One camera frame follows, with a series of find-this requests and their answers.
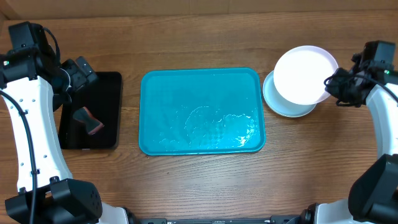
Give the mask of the black and orange sponge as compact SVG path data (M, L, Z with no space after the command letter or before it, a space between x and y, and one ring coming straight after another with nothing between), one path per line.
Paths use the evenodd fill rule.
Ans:
M72 116L72 118L78 122L81 122L85 125L86 132L89 135L93 135L97 133L100 129L104 127L104 124L96 119L87 107L82 107L76 110Z

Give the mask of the white plate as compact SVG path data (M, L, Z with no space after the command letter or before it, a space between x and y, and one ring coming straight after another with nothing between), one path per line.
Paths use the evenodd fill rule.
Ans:
M324 81L338 68L326 50L312 45L293 48L283 54L274 67L274 85L286 100L298 105L313 105L330 94Z

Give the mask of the light blue plate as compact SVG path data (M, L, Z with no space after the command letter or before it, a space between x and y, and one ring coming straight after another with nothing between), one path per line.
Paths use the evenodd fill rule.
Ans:
M266 76L262 85L262 94L264 101L272 111L288 118L305 116L316 107L316 104L298 105L282 97L274 85L274 72L270 72Z

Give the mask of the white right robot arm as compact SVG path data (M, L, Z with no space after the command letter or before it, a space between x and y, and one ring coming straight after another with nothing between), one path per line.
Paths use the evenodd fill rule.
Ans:
M352 56L353 66L325 79L340 107L365 106L372 119L377 159L351 186L348 197L314 203L290 223L397 223L396 45L374 40Z

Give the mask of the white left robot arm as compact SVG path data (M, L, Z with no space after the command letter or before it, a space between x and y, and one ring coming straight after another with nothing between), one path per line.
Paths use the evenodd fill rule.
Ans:
M19 223L135 223L125 207L101 200L94 184L76 180L65 149L118 145L123 80L96 72L83 57L62 60L40 24L9 27L12 49L1 56L1 96L17 149L17 195L5 201Z

